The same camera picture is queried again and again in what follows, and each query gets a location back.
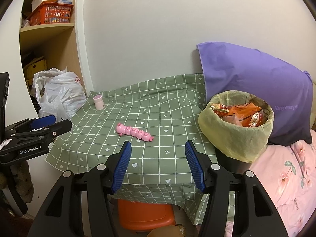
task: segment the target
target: purple pillow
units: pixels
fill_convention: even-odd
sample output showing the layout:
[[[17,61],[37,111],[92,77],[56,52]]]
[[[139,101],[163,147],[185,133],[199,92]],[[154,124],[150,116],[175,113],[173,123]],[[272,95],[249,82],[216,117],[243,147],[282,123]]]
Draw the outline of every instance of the purple pillow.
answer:
[[[231,43],[205,42],[197,47],[207,102],[228,90],[249,92],[265,100],[274,111],[269,143],[312,143],[309,122],[313,86],[308,72],[267,53]]]

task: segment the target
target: red basket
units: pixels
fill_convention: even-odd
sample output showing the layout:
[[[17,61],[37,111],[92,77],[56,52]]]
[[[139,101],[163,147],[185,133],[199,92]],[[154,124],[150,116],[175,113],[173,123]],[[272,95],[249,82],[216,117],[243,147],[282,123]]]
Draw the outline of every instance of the red basket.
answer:
[[[72,4],[43,3],[27,18],[31,26],[50,23],[69,23]]]

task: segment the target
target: toy caterpillar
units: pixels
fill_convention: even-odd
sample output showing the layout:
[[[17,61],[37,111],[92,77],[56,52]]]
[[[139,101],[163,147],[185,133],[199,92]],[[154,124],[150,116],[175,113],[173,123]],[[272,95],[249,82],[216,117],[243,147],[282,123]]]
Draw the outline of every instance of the toy caterpillar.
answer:
[[[150,133],[144,132],[136,127],[125,126],[121,123],[118,123],[116,126],[116,132],[120,134],[120,136],[122,136],[122,134],[131,135],[143,141],[152,141],[154,139]]]

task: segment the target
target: white plastic bag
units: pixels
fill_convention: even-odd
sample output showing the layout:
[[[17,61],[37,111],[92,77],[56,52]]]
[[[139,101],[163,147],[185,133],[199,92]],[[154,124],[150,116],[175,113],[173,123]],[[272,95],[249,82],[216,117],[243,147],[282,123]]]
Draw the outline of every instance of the white plastic bag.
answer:
[[[33,88],[41,109],[39,117],[54,115],[56,122],[70,119],[87,100],[80,78],[73,72],[56,68],[38,72]]]

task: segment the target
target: pink bottle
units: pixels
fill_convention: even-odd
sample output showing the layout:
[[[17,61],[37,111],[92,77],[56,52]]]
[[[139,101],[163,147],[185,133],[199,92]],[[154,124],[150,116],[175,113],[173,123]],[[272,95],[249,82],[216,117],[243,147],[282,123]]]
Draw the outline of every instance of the pink bottle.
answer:
[[[105,108],[102,95],[97,95],[97,96],[93,97],[93,101],[94,101],[95,108],[97,111]]]

